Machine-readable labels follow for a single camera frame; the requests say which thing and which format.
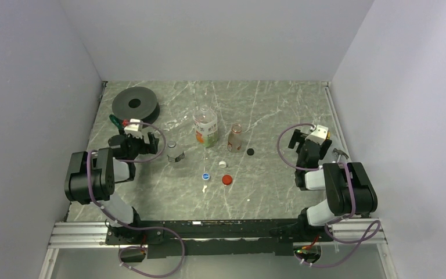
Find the green fruit tea bottle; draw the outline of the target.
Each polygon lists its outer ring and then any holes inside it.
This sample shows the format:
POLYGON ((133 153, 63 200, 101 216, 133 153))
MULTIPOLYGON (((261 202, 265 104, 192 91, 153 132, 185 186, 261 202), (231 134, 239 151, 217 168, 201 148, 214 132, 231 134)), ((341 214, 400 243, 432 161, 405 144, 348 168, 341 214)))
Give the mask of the green fruit tea bottle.
POLYGON ((202 105, 194 112, 193 121, 197 141, 205 148, 214 146, 218 140, 216 113, 208 105, 202 105))

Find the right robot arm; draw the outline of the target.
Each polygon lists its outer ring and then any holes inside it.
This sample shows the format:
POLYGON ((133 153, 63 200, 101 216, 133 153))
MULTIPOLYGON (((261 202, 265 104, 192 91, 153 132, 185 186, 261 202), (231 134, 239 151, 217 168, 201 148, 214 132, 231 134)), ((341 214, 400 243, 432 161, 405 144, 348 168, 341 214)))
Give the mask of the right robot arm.
POLYGON ((332 144, 330 132, 324 126, 315 126, 308 133, 293 131, 288 143, 297 153, 294 164, 295 185, 302 191, 324 191, 326 198, 298 216, 297 235, 311 241, 319 228, 355 215, 370 214, 377 210, 378 198, 373 185, 360 162, 341 162, 348 158, 335 150, 337 160, 321 163, 332 144))

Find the red orange bottle cap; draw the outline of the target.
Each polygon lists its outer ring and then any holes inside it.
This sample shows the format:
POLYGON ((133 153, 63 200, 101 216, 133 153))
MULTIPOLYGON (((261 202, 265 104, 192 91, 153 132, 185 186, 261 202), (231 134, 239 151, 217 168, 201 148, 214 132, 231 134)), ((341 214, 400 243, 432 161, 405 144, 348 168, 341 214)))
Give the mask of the red orange bottle cap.
POLYGON ((224 175, 222 176, 221 181, 224 185, 231 185, 233 182, 233 178, 230 175, 224 175))

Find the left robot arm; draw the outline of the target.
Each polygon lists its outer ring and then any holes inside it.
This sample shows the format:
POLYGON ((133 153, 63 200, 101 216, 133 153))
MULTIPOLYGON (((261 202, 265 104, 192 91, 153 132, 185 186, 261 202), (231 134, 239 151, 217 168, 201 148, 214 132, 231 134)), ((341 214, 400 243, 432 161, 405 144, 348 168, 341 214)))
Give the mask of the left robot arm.
POLYGON ((155 155, 159 139, 148 133, 134 137, 122 132, 108 140, 108 147, 93 152, 75 152, 70 157, 64 183, 64 192, 70 202, 82 205, 93 203, 107 218, 109 232, 129 244, 142 238, 144 229, 137 211, 115 193, 116 184, 133 181, 139 155, 155 155))

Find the clear bottle black label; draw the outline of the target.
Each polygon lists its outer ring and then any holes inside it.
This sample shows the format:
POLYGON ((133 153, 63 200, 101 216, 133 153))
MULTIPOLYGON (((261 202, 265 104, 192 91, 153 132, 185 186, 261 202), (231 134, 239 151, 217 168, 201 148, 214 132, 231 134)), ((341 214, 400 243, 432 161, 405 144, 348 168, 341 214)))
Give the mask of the clear bottle black label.
POLYGON ((167 159, 171 163, 178 163, 185 158, 183 147, 176 141, 168 141, 166 151, 167 159))

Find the small orange cap bottle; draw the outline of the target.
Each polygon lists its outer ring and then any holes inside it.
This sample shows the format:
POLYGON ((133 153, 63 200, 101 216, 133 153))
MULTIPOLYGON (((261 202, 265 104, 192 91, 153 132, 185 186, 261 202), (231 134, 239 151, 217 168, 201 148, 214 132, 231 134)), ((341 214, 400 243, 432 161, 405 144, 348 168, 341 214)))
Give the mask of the small orange cap bottle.
POLYGON ((242 126, 239 123, 233 124, 227 140, 228 151, 235 153, 241 150, 242 147, 241 134, 242 134, 242 126))

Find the clear Pocari Sweat bottle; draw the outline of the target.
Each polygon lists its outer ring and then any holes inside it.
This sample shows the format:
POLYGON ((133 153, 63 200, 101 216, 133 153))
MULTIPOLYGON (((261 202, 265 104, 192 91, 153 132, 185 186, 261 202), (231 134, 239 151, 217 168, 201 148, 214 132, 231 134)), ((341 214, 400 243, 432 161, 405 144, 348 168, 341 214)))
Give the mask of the clear Pocari Sweat bottle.
POLYGON ((188 122, 188 118, 185 116, 181 119, 172 119, 163 123, 163 131, 172 131, 179 126, 183 126, 188 122))

